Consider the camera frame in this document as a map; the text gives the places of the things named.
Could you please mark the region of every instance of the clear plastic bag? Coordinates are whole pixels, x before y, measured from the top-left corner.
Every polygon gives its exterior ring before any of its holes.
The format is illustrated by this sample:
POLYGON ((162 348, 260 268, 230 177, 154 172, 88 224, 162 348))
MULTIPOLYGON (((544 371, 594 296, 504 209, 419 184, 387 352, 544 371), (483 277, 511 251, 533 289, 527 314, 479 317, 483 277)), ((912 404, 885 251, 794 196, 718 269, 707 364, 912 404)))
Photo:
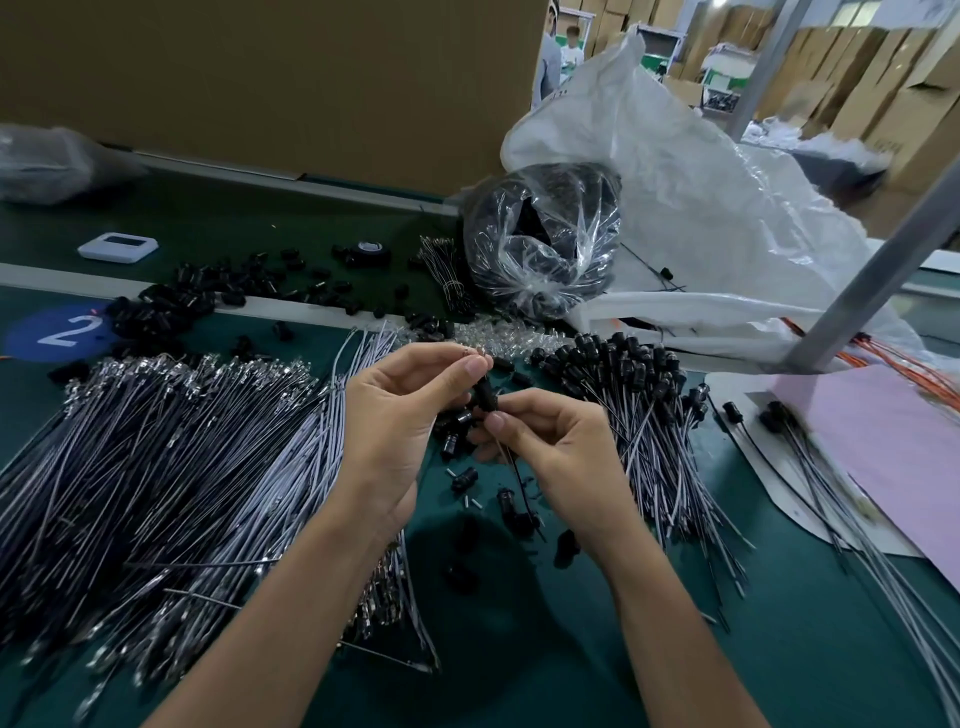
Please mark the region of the clear plastic bag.
POLYGON ((612 282, 620 182, 600 164, 534 164, 484 182, 464 209, 474 282, 499 307, 562 318, 612 282))
POLYGON ((0 124, 0 201, 55 205, 145 174, 132 154, 69 129, 0 124))

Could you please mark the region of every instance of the fingernail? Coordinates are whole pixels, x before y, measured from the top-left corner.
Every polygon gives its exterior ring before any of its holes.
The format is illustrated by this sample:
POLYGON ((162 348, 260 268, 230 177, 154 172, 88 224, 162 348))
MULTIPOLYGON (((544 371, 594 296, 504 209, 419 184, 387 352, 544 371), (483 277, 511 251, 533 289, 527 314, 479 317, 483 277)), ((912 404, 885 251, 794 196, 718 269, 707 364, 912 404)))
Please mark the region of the fingernail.
POLYGON ((484 427, 490 432, 490 434, 495 435, 498 432, 503 430, 503 425, 507 421, 503 418, 499 412, 491 412, 487 415, 487 418, 483 421, 484 427))
POLYGON ((467 360, 467 372, 470 376, 479 379, 487 373, 487 362, 483 356, 471 356, 467 360))

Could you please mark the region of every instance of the wire bundle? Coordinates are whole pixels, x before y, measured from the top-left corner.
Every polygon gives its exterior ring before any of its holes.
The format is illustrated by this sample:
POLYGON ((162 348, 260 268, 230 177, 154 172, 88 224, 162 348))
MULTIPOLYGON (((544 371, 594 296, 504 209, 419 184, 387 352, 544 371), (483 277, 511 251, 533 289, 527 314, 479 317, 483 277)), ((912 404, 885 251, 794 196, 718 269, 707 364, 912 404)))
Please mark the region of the wire bundle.
MULTIPOLYGON (((103 638, 89 664, 101 682, 77 719, 123 665, 136 685, 182 677, 322 507, 343 456, 347 380, 395 338, 361 333, 325 385, 301 363, 211 356, 196 370, 108 359, 71 384, 0 473, 2 643, 28 642, 29 662, 103 638)), ((401 533, 348 633, 405 619, 439 666, 401 533)))
POLYGON ((531 362, 540 364, 566 394, 607 410, 637 509, 653 523, 662 548, 674 540, 700 544, 720 605, 719 621, 729 628, 713 562, 719 559, 743 596, 747 574, 725 534, 753 545, 714 500, 697 469, 690 432, 708 413, 709 388, 701 384, 684 395, 680 360, 662 345, 640 346, 623 333, 608 341, 581 334, 575 344, 550 355, 535 351, 531 362))
MULTIPOLYGON (((883 592, 891 608, 903 624, 910 640, 926 663, 936 685, 944 713, 951 728, 960 726, 960 642, 943 621, 903 577, 893 562, 874 545, 857 515, 866 509, 858 506, 862 492, 852 493, 841 473, 811 442, 803 426, 781 402, 772 402, 760 421, 787 443, 801 465, 807 493, 802 494, 776 468, 780 480, 809 506, 823 523, 836 550, 840 566, 844 566, 846 549, 870 574, 883 592), (834 523, 841 524, 841 533, 834 523)), ((747 437, 759 450, 750 432, 747 437)))
POLYGON ((451 313, 471 316, 476 312, 476 302, 457 277, 457 248, 453 238, 421 235, 417 257, 443 289, 446 307, 451 313))

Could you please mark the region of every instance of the worker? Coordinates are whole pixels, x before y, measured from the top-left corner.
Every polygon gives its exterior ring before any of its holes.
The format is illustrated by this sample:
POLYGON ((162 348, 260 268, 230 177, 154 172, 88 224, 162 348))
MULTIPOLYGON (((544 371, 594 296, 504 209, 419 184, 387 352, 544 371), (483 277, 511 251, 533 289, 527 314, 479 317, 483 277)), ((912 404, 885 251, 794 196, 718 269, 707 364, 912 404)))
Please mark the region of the worker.
MULTIPOLYGON (((324 507, 146 728, 300 725, 364 585, 413 515, 437 414, 463 407, 491 366, 458 344, 411 344, 350 380, 343 464, 324 507)), ((606 576, 650 725, 767 727, 637 512, 603 410, 538 389, 499 403, 473 430, 476 454, 492 457, 495 439, 526 460, 606 576)))
POLYGON ((564 61, 563 72, 566 76, 573 73, 578 65, 584 64, 584 49, 580 47, 580 26, 571 25, 566 29, 566 45, 561 49, 564 61))
POLYGON ((540 60, 534 77, 534 101, 531 109, 536 109, 543 99, 560 87, 560 71, 564 64, 560 45, 557 44, 557 18, 560 12, 556 0, 550 0, 546 11, 543 38, 540 40, 540 60))

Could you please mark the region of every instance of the hand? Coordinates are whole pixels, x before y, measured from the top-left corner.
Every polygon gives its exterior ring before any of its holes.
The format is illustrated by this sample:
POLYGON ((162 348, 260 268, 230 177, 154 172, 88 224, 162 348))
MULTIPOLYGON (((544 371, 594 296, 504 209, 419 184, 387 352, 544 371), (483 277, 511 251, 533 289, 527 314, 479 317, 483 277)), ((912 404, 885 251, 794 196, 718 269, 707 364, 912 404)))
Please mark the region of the hand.
POLYGON ((344 461, 333 495, 393 538, 413 515, 417 473, 442 410, 465 406, 493 364, 459 344, 409 344, 347 384, 344 461))
POLYGON ((494 458, 495 438, 526 460, 554 511, 592 556, 641 524, 599 404, 525 389, 500 397, 498 406, 483 429, 470 433, 481 445, 474 458, 494 458))

